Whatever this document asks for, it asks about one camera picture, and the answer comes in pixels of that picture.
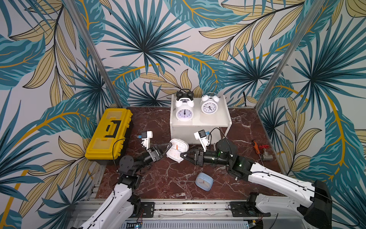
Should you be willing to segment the white round alarm clock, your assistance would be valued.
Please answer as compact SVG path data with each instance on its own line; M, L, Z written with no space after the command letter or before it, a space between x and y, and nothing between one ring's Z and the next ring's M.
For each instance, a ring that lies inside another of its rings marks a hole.
M180 98L175 101L176 118L179 121L191 121L194 116L194 100L190 98Z

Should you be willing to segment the white square alarm clock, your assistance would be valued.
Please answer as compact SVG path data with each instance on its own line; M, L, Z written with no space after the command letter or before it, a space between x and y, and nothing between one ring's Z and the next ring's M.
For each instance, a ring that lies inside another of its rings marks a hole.
M167 151L166 156L175 162L181 163L184 159L181 157L181 153L185 153L189 150L189 145L177 138L170 140L172 147Z

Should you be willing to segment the white twin-bell alarm clock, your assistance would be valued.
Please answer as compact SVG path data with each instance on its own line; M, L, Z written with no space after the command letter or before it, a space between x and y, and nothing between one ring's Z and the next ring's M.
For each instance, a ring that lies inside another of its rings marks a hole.
M215 92L208 92L201 97L201 111L212 115L218 111L220 97Z

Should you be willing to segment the black twin-bell alarm clock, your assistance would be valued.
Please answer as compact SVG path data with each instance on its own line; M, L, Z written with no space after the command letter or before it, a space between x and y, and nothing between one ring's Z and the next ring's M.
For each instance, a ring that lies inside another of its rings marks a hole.
M194 98L194 93L187 88L183 88L180 89L177 93L176 93L176 100L179 101L180 99L188 99L193 101Z

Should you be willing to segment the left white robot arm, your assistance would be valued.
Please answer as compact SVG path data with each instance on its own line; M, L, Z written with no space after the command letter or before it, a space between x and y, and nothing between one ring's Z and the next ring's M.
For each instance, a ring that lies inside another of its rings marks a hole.
M120 176L113 191L79 228L119 229L128 218L142 213L141 198L134 194L142 179L138 172L164 158L171 147L172 143L152 146L137 159L131 155L122 156L118 169Z

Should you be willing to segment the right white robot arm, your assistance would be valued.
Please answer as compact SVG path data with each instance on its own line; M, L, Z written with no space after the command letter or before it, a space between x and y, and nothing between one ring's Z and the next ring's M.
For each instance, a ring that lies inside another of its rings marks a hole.
M318 229L332 227L332 199L325 182L308 182L288 177L240 156L237 152L233 142L222 139L216 143L214 151L194 149L181 152L180 157L196 166L223 165L228 174L237 180L259 184L287 196L295 204L292 214L302 216L311 226Z

